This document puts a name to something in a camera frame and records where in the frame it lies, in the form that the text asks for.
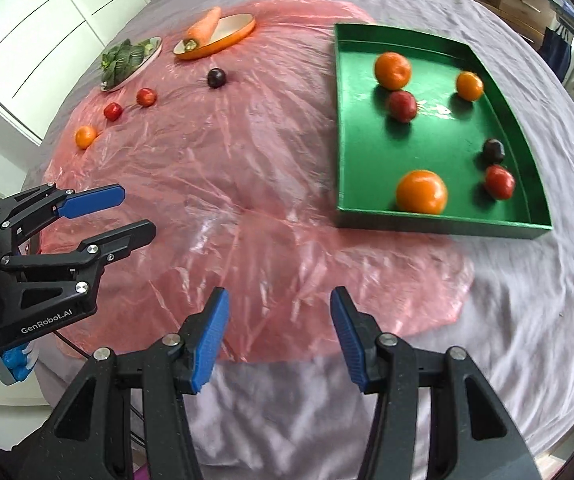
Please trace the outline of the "small orange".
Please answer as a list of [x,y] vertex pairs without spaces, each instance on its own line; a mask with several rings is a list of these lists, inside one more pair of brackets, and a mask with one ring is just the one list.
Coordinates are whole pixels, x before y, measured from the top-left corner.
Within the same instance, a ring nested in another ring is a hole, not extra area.
[[483,96],[483,81],[473,72],[460,72],[456,78],[456,93],[467,102],[476,102]]
[[80,150],[89,148],[98,136],[98,131],[93,126],[81,126],[74,133],[74,142]]

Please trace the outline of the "red tomato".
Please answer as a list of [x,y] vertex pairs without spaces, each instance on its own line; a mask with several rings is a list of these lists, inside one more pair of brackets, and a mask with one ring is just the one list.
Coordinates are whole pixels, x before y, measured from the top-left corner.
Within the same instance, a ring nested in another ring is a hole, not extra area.
[[116,122],[123,114],[123,107],[117,102],[110,102],[102,112],[108,122]]
[[157,102],[157,92],[150,88],[141,88],[136,93],[136,102],[141,107],[150,107]]
[[417,115],[418,105],[415,97],[408,91],[393,91],[388,99],[389,115],[403,124],[408,124]]
[[483,185],[494,200],[509,200],[514,195],[516,181],[506,168],[492,165],[486,168]]

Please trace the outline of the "dark plum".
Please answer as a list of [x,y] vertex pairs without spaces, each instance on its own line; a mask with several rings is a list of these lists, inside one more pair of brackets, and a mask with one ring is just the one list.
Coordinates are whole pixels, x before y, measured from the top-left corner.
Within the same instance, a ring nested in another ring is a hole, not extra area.
[[206,75],[206,83],[211,89],[222,88],[224,84],[227,84],[227,74],[221,68],[212,68]]
[[482,146],[482,157],[491,165],[499,165],[505,159],[505,147],[501,140],[486,139]]

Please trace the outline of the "smooth orange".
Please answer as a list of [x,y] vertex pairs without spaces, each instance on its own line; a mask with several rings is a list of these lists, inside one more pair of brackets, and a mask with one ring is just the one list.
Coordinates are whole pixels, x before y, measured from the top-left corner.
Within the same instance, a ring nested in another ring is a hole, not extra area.
[[442,214],[448,202],[446,184],[429,170],[413,170],[401,177],[395,190],[399,210],[414,214]]

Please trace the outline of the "rough orange mandarin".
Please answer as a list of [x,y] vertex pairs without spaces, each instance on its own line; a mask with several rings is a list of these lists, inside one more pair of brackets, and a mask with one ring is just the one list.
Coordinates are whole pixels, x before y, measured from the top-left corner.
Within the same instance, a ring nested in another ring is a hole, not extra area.
[[396,52],[384,52],[374,65],[376,81],[381,87],[396,91],[403,89],[412,76],[409,60]]

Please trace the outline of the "green leafy vegetable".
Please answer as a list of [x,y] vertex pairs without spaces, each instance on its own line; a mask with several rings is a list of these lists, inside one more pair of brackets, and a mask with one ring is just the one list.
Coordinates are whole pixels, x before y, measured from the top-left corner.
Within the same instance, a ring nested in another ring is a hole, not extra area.
[[146,48],[143,44],[132,44],[125,39],[101,55],[100,88],[109,90],[124,81],[144,62]]

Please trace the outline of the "white plate under greens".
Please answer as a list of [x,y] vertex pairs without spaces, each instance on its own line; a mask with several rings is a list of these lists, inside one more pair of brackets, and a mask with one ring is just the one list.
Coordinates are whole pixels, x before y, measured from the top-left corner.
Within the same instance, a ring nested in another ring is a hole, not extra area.
[[153,60],[161,47],[161,37],[151,37],[137,42],[124,39],[108,47],[100,57],[100,90],[111,92],[119,88],[130,76]]

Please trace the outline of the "pink plastic sheet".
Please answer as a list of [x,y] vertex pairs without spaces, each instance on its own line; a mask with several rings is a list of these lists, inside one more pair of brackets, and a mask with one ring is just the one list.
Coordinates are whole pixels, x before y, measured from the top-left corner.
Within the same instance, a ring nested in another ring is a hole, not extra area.
[[[67,356],[107,346],[145,348],[200,310],[216,286],[229,292],[222,357],[307,360],[337,352],[330,292],[344,286],[389,332],[415,335],[455,323],[472,262],[446,237],[339,230],[334,24],[370,16],[338,0],[256,0],[254,32],[210,58],[172,55],[180,26],[160,25],[162,54],[118,93],[124,113],[102,117],[98,90],[76,102],[44,178],[81,191],[117,183],[124,203],[62,220],[44,252],[148,219],[153,242],[108,267],[95,315],[64,328]],[[212,68],[227,84],[211,89]],[[157,102],[141,107],[141,88]],[[98,136],[80,150],[74,133]]]

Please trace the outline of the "white wardrobe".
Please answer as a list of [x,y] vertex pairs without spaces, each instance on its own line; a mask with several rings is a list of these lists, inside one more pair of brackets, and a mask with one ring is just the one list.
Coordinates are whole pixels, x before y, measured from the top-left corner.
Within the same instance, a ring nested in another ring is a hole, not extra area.
[[0,0],[0,105],[43,140],[64,98],[149,0]]

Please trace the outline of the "orange carrot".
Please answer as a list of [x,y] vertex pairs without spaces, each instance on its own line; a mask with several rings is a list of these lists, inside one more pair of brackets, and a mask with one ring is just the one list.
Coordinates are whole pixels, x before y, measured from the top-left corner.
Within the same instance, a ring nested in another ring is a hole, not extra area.
[[184,49],[193,51],[207,44],[215,32],[221,17],[222,9],[219,6],[214,6],[200,20],[192,24],[185,32],[183,39]]

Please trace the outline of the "orange oval dish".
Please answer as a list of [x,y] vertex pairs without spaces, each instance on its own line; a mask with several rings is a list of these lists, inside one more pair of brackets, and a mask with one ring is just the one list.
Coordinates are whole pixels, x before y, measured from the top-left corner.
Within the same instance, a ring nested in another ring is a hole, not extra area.
[[218,21],[210,40],[202,47],[187,50],[183,40],[180,40],[174,47],[173,54],[181,61],[206,58],[244,40],[254,31],[255,25],[255,17],[250,13],[225,16]]

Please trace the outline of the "green rectangular tray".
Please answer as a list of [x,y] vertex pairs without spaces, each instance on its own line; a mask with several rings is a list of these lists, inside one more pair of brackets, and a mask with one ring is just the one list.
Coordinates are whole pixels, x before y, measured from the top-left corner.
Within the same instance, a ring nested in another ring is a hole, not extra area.
[[[406,91],[417,100],[409,124],[392,118],[389,93],[374,65],[384,52],[412,66]],[[491,74],[462,42],[416,30],[339,23],[334,28],[338,106],[337,215],[342,228],[395,230],[533,240],[552,230],[546,194],[517,117]],[[477,74],[484,93],[467,102],[456,93],[460,72]],[[514,195],[494,200],[484,188],[486,139],[501,140],[500,166],[515,178]],[[442,214],[399,210],[395,188],[404,174],[430,170],[442,178]]]

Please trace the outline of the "dark blue hanging bag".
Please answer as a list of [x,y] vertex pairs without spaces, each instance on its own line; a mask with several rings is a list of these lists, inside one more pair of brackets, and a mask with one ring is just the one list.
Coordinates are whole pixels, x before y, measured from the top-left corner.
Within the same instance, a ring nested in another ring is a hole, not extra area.
[[560,24],[556,29],[546,29],[538,54],[554,72],[557,79],[563,82],[572,59],[572,40],[567,27]]

